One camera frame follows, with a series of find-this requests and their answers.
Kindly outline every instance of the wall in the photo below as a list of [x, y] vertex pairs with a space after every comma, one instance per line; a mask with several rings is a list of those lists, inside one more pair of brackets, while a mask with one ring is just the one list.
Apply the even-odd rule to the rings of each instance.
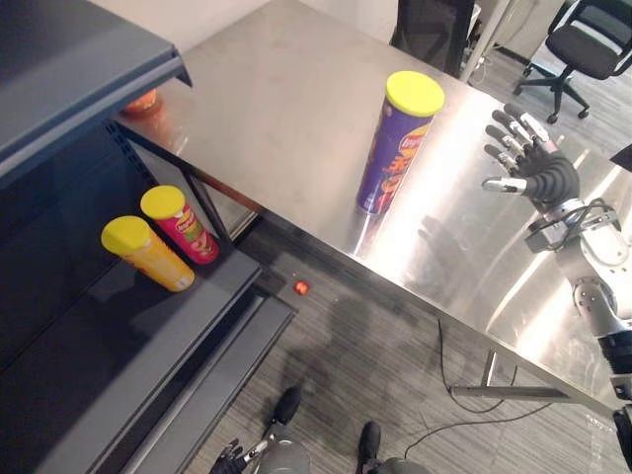
[[[186, 51], [269, 0], [92, 0]], [[303, 0], [375, 38], [389, 41], [397, 0]]]
[[[479, 19], [485, 25], [498, 0], [476, 0], [481, 6]], [[505, 16], [495, 42], [530, 58], [546, 39], [549, 24], [564, 0], [517, 0]]]

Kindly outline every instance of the chair armrest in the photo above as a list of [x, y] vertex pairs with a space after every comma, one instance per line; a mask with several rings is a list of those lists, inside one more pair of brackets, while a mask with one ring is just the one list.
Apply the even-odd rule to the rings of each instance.
[[557, 11], [557, 13], [555, 14], [555, 17], [553, 18], [553, 21], [551, 22], [551, 25], [549, 25], [549, 31], [548, 31], [548, 35], [551, 35], [555, 29], [557, 28], [558, 24], [562, 21], [562, 19], [564, 18], [564, 15], [566, 15], [566, 13], [569, 11], [569, 9], [575, 5], [577, 3], [577, 0], [566, 0], [562, 6], [560, 7], [560, 9]]
[[623, 74], [628, 67], [630, 67], [632, 65], [632, 53], [628, 54], [628, 58], [619, 66], [617, 67], [614, 72], [612, 73], [613, 76], [620, 76], [621, 74]]

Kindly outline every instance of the orange object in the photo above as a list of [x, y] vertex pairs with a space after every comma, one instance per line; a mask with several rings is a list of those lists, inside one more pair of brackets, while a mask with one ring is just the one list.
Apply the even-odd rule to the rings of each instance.
[[305, 296], [307, 294], [307, 291], [309, 291], [309, 283], [300, 279], [294, 284], [294, 291], [296, 291], [296, 293], [300, 294], [301, 296]]
[[140, 96], [133, 102], [130, 102], [125, 106], [123, 111], [126, 114], [142, 114], [143, 112], [151, 109], [156, 104], [158, 99], [158, 93], [156, 89], [152, 89], [147, 94]]

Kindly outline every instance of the yellow lid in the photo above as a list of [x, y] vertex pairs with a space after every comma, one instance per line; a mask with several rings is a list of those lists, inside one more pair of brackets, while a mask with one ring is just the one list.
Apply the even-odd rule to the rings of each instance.
[[152, 219], [173, 217], [185, 207], [185, 195], [175, 186], [156, 186], [142, 195], [140, 208]]
[[128, 255], [149, 240], [149, 224], [135, 215], [124, 215], [108, 222], [101, 232], [101, 243], [113, 254]]
[[430, 117], [443, 108], [441, 86], [426, 74], [399, 71], [388, 76], [386, 97], [400, 111], [415, 117]]

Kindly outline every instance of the robot finger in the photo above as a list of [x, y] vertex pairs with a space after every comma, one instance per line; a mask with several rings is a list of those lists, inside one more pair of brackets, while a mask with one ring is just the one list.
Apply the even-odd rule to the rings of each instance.
[[221, 450], [217, 460], [226, 459], [227, 457], [232, 457], [235, 447], [239, 444], [239, 439], [235, 438], [230, 441], [226, 446]]
[[487, 125], [485, 127], [485, 131], [488, 135], [496, 138], [499, 142], [501, 142], [505, 146], [505, 148], [510, 150], [516, 156], [524, 156], [524, 149], [517, 141], [515, 141], [515, 138], [513, 138], [511, 135], [507, 135], [497, 126]]
[[502, 123], [505, 128], [512, 133], [512, 135], [520, 143], [520, 145], [533, 146], [533, 141], [531, 140], [531, 135], [529, 134], [529, 132], [526, 131], [526, 129], [524, 129], [524, 127], [520, 123], [518, 123], [518, 121], [512, 116], [509, 116], [508, 114], [505, 114], [501, 111], [493, 111], [492, 119]]
[[494, 193], [510, 193], [523, 195], [526, 191], [527, 181], [522, 178], [488, 178], [482, 185], [485, 191]]
[[531, 138], [538, 138], [541, 142], [547, 142], [550, 140], [549, 133], [546, 131], [546, 128], [544, 128], [531, 114], [528, 114], [514, 104], [505, 104], [503, 109], [507, 114], [518, 120], [524, 128], [526, 128], [527, 132], [530, 133]]
[[500, 150], [494, 145], [485, 145], [485, 151], [498, 160], [498, 162], [505, 167], [510, 176], [515, 175], [518, 171], [518, 165], [515, 157], [507, 151]]

